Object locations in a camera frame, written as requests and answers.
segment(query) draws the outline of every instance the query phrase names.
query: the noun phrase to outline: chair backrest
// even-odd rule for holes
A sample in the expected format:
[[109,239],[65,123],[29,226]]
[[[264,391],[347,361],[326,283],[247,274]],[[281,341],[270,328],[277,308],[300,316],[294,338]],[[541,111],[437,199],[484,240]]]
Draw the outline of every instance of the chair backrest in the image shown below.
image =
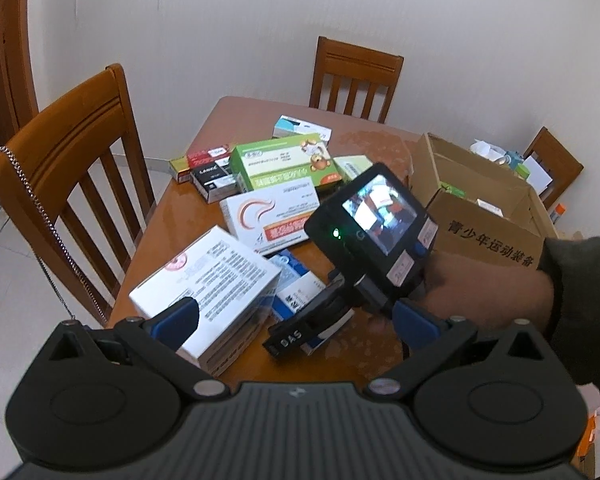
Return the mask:
[[335,111],[342,80],[351,79],[344,114],[352,115],[356,96],[358,95],[358,86],[360,83],[366,82],[368,83],[368,89],[360,116],[363,119],[368,119],[376,92],[383,86],[387,90],[384,104],[382,104],[378,116],[378,122],[384,124],[391,100],[394,98],[395,87],[398,85],[403,62],[404,58],[402,56],[393,56],[378,50],[329,40],[320,36],[315,53],[314,82],[311,86],[309,106],[311,108],[320,107],[324,76],[330,74],[333,76],[333,80],[327,110],[330,112]]
[[[120,289],[120,282],[69,205],[68,197],[79,185],[118,263],[126,271],[130,255],[88,173],[93,163],[100,159],[124,223],[137,244],[142,236],[141,225],[110,150],[118,139],[122,140],[142,215],[148,221],[155,205],[154,192],[131,110],[125,74],[120,65],[108,66],[50,104],[7,143],[51,222],[61,218],[113,298]],[[102,319],[4,153],[0,153],[0,205],[33,251],[80,303],[104,324],[112,306],[88,280],[104,313]]]
[[525,158],[530,155],[553,179],[540,197],[544,207],[549,209],[576,180],[584,166],[544,126],[526,149]]

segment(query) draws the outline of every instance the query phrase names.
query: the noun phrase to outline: wooden table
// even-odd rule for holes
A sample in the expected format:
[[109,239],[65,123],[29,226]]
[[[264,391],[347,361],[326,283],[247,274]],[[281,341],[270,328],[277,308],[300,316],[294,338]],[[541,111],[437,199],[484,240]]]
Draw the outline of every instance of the wooden table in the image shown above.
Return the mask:
[[[365,154],[384,162],[403,178],[411,162],[410,148],[418,136],[362,119],[314,108],[224,97],[218,101],[196,136],[198,149],[226,142],[242,143],[268,139],[280,115],[289,115],[331,128],[329,152],[335,155]],[[140,245],[126,272],[109,325],[136,314],[129,292],[152,272],[171,260],[213,225],[226,228],[218,204],[207,205],[196,188],[171,181],[151,217]],[[292,248],[299,260],[323,281],[333,268],[311,242]],[[355,316],[311,356],[298,350],[280,361],[262,347],[267,330],[222,374],[235,387],[241,381],[353,381],[363,386],[402,359],[402,349],[390,326],[378,332],[368,315],[359,309]]]

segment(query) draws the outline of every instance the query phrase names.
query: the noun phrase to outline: camera screen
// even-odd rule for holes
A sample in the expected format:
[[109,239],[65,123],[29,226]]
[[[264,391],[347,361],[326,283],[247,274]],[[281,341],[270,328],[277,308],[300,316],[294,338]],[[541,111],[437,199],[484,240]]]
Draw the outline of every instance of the camera screen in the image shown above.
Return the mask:
[[382,175],[375,176],[342,206],[385,255],[416,219],[416,211]]

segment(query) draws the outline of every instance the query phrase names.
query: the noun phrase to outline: barcode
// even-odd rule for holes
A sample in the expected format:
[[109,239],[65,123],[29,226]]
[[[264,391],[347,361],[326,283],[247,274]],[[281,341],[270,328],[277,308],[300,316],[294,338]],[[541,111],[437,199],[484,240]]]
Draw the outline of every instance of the barcode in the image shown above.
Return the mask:
[[296,300],[291,294],[289,294],[286,298],[285,298],[286,304],[288,304],[289,307],[291,307],[291,309],[294,312],[297,312],[298,310],[300,310],[302,307],[304,307],[304,304],[301,304],[298,300]]
[[349,171],[349,173],[352,173],[354,176],[358,176],[360,174],[360,172],[358,171],[358,168],[356,168],[350,162],[345,162],[344,165],[347,168],[347,170]]

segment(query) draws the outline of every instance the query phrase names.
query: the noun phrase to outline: green medicine box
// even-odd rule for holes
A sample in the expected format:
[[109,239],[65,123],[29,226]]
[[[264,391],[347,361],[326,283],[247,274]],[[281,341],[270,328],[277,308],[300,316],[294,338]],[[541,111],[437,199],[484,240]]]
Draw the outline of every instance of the green medicine box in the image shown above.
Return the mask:
[[323,190],[342,179],[319,134],[238,144],[229,165],[242,192],[304,176],[311,177],[317,190]]

